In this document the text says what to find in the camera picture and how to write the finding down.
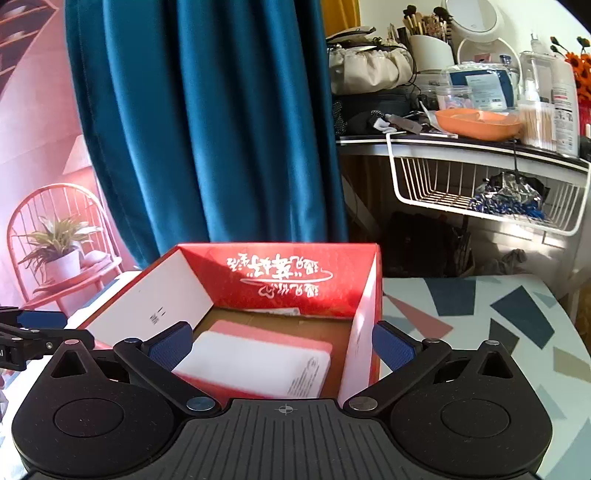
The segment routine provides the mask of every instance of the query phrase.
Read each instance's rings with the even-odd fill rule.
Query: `metal screw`
[[[208,411],[216,406],[216,401],[209,397],[193,397],[187,400],[187,408],[193,411]]]
[[[371,397],[355,397],[349,400],[349,407],[357,411],[371,411],[376,409],[378,402]]]

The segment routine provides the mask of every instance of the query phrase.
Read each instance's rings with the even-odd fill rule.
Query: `crosshair marking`
[[[279,408],[276,408],[276,410],[278,410],[279,412],[283,413],[283,415],[287,415],[288,413],[291,413],[294,410],[297,410],[297,408],[293,408],[293,407],[290,407],[288,404],[285,404],[285,405],[282,405]]]

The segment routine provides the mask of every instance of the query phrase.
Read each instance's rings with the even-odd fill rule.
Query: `velvet curtain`
[[[317,0],[67,0],[66,34],[140,266],[179,242],[347,240]]]

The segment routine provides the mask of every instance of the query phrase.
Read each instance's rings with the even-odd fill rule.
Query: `beige bag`
[[[389,51],[333,48],[329,50],[329,70],[333,94],[372,93],[407,83],[413,75],[413,59],[404,46]]]

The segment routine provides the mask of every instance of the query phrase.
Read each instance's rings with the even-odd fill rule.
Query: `bottle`
[[[511,55],[500,55],[500,57],[501,63],[509,71],[509,78],[511,80],[511,85],[513,85],[513,96],[515,98],[515,103],[517,103],[519,98],[519,68],[513,65]]]
[[[560,58],[553,58],[551,69],[556,151],[569,157],[578,157],[579,104],[573,70],[570,64]]]

